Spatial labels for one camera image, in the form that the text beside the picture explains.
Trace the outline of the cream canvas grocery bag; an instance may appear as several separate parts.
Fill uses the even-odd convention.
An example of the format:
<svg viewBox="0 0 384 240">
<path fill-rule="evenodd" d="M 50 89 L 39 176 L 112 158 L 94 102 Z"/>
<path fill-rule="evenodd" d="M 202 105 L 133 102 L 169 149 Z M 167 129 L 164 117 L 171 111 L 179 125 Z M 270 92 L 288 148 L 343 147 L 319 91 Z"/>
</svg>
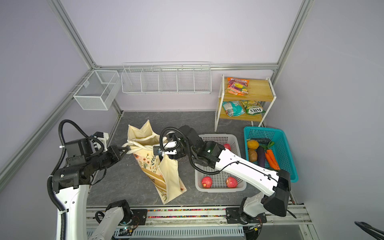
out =
<svg viewBox="0 0 384 240">
<path fill-rule="evenodd" d="M 187 192 L 187 188 L 179 176 L 178 161 L 170 159 L 167 155 L 156 156 L 154 149 L 161 141 L 149 121 L 141 128 L 129 125 L 127 142 L 124 148 L 129 148 L 141 170 L 155 185 L 157 192 L 165 205 L 178 196 Z"/>
</svg>

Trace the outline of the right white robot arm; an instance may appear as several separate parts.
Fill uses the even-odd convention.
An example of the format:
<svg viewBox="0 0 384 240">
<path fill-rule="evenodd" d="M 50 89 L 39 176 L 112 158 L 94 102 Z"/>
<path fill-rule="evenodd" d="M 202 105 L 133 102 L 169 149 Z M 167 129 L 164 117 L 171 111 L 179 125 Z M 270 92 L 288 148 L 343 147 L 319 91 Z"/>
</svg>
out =
<svg viewBox="0 0 384 240">
<path fill-rule="evenodd" d="M 200 173 L 217 175 L 226 172 L 257 188 L 260 193 L 243 198 L 238 208 L 226 210 L 228 223 L 247 225 L 266 222 L 264 213 L 285 217 L 291 193 L 290 173 L 272 171 L 257 166 L 235 155 L 214 141 L 204 141 L 189 126 L 166 127 L 159 144 L 153 150 L 156 156 L 171 155 L 176 159 L 188 157 L 191 166 Z"/>
</svg>

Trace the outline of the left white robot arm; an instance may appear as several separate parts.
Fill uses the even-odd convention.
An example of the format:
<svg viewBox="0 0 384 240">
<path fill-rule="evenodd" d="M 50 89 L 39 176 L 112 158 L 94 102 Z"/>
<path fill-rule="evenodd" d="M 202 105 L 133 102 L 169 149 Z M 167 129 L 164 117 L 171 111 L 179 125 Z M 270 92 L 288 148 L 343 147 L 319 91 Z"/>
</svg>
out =
<svg viewBox="0 0 384 240">
<path fill-rule="evenodd" d="M 65 124 L 72 125 L 83 138 L 67 142 Z M 116 145 L 107 147 L 97 135 L 87 135 L 71 120 L 61 121 L 58 133 L 62 153 L 47 179 L 48 195 L 58 210 L 57 238 L 84 240 L 88 192 L 96 184 L 94 174 L 119 162 L 125 151 Z"/>
</svg>

